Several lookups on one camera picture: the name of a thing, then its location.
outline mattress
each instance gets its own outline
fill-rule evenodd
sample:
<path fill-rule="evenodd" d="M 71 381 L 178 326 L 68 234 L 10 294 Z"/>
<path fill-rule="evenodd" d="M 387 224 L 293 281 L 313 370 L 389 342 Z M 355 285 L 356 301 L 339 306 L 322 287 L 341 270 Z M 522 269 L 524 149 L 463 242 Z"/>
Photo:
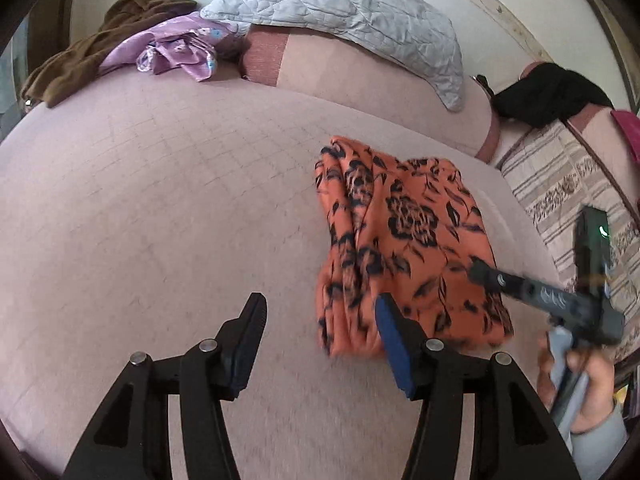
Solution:
<path fill-rule="evenodd" d="M 329 360 L 316 342 L 329 235 L 313 171 L 332 135 L 400 159 L 449 158 L 498 266 L 558 281 L 500 173 L 465 153 L 233 71 L 195 83 L 123 68 L 36 107 L 0 145 L 0 418 L 17 445 L 62 471 L 132 352 L 182 354 L 256 290 L 266 330 L 248 388 L 223 407 L 241 477 L 400 478 L 420 406 L 384 360 Z M 516 335 L 504 351 L 533 380 L 545 316 L 505 304 Z"/>

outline purple cloth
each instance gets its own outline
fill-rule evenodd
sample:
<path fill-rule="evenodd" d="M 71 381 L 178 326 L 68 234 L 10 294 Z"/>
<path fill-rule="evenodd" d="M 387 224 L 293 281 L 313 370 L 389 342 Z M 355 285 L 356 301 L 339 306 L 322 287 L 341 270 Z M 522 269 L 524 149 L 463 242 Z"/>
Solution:
<path fill-rule="evenodd" d="M 102 62 L 100 74 L 135 63 L 140 72 L 153 74 L 181 67 L 196 81 L 203 81 L 216 71 L 215 46 L 233 50 L 236 39 L 224 23 L 204 20 L 199 12 L 192 12 L 124 40 Z"/>

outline folded orange fabric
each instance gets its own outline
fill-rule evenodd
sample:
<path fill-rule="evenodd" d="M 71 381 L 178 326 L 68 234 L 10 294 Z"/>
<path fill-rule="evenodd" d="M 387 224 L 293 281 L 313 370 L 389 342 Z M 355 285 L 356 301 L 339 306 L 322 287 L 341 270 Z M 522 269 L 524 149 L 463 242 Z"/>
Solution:
<path fill-rule="evenodd" d="M 495 267 L 482 217 L 448 160 L 400 162 L 357 140 L 333 137 L 316 163 L 331 248 L 316 287 L 329 355 L 383 351 L 373 305 L 390 292 L 428 336 L 464 348 L 513 335 L 499 294 L 469 282 L 475 258 Z"/>

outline hand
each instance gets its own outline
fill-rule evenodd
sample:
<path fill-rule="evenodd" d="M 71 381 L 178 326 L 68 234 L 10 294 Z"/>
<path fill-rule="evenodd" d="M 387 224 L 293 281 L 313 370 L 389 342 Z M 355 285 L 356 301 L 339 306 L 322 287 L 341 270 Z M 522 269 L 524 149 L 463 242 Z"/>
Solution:
<path fill-rule="evenodd" d="M 556 388 L 551 382 L 551 368 L 554 366 L 554 358 L 548 347 L 546 334 L 538 340 L 540 353 L 538 354 L 538 395 L 543 404 L 549 410 L 556 395 Z M 567 352 L 566 362 L 573 371 L 583 368 L 587 357 L 586 351 Z M 586 433 L 592 430 L 611 414 L 614 408 L 614 369 L 613 364 L 599 350 L 593 350 L 584 367 L 589 376 L 589 386 L 584 397 L 580 412 L 575 417 L 571 426 L 572 433 Z"/>

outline black garment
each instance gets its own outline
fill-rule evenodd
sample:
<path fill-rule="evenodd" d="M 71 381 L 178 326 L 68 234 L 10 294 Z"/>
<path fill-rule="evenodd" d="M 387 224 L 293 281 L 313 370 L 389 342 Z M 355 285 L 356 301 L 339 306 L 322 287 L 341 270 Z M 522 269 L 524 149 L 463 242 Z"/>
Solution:
<path fill-rule="evenodd" d="M 580 113 L 587 103 L 613 108 L 599 86 L 555 63 L 538 65 L 491 100 L 500 116 L 518 119 L 535 128 L 556 119 L 566 121 Z"/>

